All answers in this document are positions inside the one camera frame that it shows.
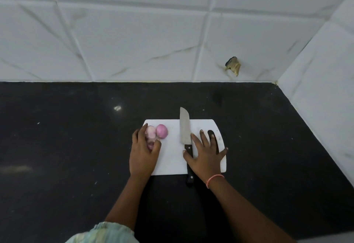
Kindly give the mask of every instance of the cutting board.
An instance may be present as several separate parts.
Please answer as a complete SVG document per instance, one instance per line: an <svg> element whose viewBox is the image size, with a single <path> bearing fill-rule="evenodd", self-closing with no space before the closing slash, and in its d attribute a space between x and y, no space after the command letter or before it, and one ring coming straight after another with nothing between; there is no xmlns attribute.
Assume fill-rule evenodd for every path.
<svg viewBox="0 0 354 243"><path fill-rule="evenodd" d="M183 158L184 145L180 142L179 135L179 119L148 119L145 120L144 124L153 125L156 127L159 124L163 124L167 127L169 135L161 140L161 150L160 155L157 160L155 170L152 175L176 175L176 174L187 174L187 163ZM199 131L202 129L206 134L208 130L212 130L215 134L217 140L219 151L221 152L225 146L222 140L220 131L212 119L191 119L190 128L192 133L194 133L199 139ZM197 148L193 144L193 157L198 156ZM220 163L221 172L226 171L226 156L221 160Z"/></svg>

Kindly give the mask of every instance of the knife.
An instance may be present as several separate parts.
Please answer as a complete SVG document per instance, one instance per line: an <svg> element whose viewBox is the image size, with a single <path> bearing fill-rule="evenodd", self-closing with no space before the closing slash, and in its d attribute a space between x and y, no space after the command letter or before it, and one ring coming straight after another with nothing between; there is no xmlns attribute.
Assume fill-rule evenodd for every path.
<svg viewBox="0 0 354 243"><path fill-rule="evenodd" d="M190 134L192 132L190 130L189 113L182 107L179 110L179 133L181 135L181 143L184 144L184 149L190 154L190 156L193 157L192 139L190 138ZM188 164L187 174L188 176L186 183L191 185L194 183L195 174Z"/></svg>

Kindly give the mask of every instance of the sleeve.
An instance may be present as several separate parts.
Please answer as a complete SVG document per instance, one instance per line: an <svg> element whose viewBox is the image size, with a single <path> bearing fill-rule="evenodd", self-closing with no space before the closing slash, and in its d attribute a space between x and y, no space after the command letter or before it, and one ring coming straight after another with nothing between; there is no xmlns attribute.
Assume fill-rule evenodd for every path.
<svg viewBox="0 0 354 243"><path fill-rule="evenodd" d="M72 236L66 243L139 243L134 232L119 223L102 222L89 232Z"/></svg>

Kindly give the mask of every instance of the black countertop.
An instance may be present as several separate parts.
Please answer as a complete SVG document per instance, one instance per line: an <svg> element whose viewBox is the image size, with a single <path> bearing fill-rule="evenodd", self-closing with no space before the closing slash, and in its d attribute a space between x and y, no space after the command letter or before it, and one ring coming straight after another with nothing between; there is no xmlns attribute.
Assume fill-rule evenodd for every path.
<svg viewBox="0 0 354 243"><path fill-rule="evenodd" d="M353 187L276 85L0 83L0 242L64 242L102 221L129 177L133 131L178 119L180 106L215 120L226 179L295 239L354 230ZM151 177L139 241L222 235L209 190L188 188L185 175Z"/></svg>

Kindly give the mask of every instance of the pink thread bracelet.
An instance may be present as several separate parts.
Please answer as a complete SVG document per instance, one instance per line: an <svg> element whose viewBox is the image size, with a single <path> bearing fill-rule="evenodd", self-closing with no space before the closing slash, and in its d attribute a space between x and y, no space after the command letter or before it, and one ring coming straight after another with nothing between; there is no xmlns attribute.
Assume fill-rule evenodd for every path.
<svg viewBox="0 0 354 243"><path fill-rule="evenodd" d="M206 187L207 187L208 189L209 189L209 182L211 181L211 179L214 178L214 177L217 177L217 176L220 176L220 177L225 178L224 175L221 175L221 174L216 174L216 175L214 175L214 176L211 176L211 177L209 178L209 180L206 181Z"/></svg>

